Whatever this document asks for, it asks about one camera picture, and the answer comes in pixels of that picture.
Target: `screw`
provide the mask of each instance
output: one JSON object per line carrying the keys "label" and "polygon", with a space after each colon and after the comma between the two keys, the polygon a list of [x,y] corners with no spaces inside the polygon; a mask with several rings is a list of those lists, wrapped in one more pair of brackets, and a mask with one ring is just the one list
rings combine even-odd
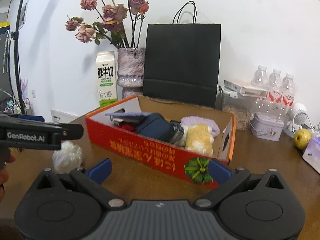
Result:
{"label": "screw", "polygon": [[120,198],[114,198],[109,200],[108,204],[110,207],[122,207],[124,205],[124,201]]}
{"label": "screw", "polygon": [[198,207],[209,207],[211,204],[212,204],[211,201],[205,198],[201,198],[196,201],[196,205]]}

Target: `yellow pear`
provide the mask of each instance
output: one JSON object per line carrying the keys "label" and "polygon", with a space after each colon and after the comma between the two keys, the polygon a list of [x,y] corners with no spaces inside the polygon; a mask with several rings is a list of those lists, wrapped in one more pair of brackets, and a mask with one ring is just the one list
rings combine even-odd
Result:
{"label": "yellow pear", "polygon": [[308,146],[308,143],[311,139],[312,134],[308,129],[300,129],[293,137],[294,144],[300,150],[304,150]]}

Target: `plastic water bottle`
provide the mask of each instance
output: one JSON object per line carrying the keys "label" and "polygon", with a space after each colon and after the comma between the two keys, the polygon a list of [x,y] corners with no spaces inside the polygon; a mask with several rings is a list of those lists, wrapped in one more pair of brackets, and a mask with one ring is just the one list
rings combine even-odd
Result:
{"label": "plastic water bottle", "polygon": [[280,78],[281,71],[273,69],[268,81],[268,99],[272,102],[280,103],[282,98],[282,82]]}
{"label": "plastic water bottle", "polygon": [[282,103],[285,106],[292,106],[294,95],[295,95],[295,85],[293,83],[294,76],[287,73],[286,77],[282,81]]}
{"label": "plastic water bottle", "polygon": [[265,87],[268,83],[267,68],[259,65],[258,70],[255,72],[251,84],[254,86]]}

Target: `milk carton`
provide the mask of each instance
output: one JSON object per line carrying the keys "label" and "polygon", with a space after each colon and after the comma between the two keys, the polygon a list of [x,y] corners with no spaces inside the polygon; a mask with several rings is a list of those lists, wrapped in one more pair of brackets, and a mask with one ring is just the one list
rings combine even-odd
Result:
{"label": "milk carton", "polygon": [[117,102],[115,52],[98,52],[96,68],[100,107],[108,106]]}

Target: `purple fuzzy cloth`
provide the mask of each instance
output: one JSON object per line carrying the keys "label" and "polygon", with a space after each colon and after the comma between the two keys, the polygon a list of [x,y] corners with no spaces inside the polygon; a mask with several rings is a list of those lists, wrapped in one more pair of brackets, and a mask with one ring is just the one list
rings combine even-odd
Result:
{"label": "purple fuzzy cloth", "polygon": [[181,119],[181,125],[191,126],[197,123],[203,123],[212,128],[212,136],[217,137],[220,133],[220,129],[214,120],[208,118],[202,118],[199,116],[186,116]]}

